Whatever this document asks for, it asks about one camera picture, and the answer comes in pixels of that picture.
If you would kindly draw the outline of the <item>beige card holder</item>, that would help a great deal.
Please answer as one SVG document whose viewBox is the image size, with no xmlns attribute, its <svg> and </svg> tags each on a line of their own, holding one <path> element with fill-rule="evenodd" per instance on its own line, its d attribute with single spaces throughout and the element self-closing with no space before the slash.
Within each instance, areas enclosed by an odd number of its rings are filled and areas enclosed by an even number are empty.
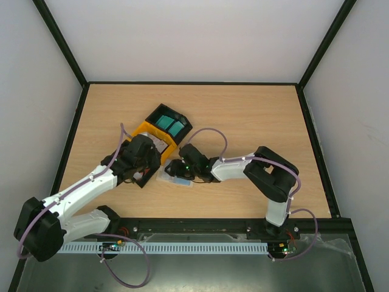
<svg viewBox="0 0 389 292">
<path fill-rule="evenodd" d="M 164 182 L 164 183 L 170 183 L 175 186 L 183 186 L 183 187 L 193 187 L 193 182 L 189 180 L 185 180 L 182 178 L 178 178 L 177 176 L 170 176 L 165 172 L 165 167 L 161 166 L 159 170 L 157 171 L 156 179 L 158 181 Z"/>
</svg>

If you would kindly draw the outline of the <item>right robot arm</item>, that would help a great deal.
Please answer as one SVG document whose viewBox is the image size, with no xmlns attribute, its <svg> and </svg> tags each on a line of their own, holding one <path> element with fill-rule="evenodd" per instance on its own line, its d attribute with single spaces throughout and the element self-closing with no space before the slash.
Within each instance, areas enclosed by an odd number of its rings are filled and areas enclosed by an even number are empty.
<svg viewBox="0 0 389 292">
<path fill-rule="evenodd" d="M 266 234 L 278 238 L 286 232 L 291 201 L 301 188 L 295 165 L 265 146 L 236 158 L 208 158 L 187 144 L 179 150 L 179 156 L 165 166 L 165 173 L 188 181 L 199 178 L 204 183 L 249 179 L 268 200 Z"/>
</svg>

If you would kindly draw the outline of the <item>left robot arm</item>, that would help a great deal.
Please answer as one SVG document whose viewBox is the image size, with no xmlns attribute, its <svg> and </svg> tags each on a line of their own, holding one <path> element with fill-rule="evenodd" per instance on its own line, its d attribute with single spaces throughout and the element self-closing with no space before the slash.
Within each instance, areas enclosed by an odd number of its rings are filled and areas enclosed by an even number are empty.
<svg viewBox="0 0 389 292">
<path fill-rule="evenodd" d="M 138 134 L 124 141 L 116 151 L 104 158 L 90 174 L 67 189 L 43 200 L 27 200 L 21 209 L 14 237 L 19 241 L 17 255 L 30 256 L 43 262 L 54 256 L 69 242 L 92 234 L 114 234 L 120 217 L 108 206 L 90 213 L 77 212 L 99 195 L 147 169 L 157 170 L 161 155 L 148 136 Z"/>
</svg>

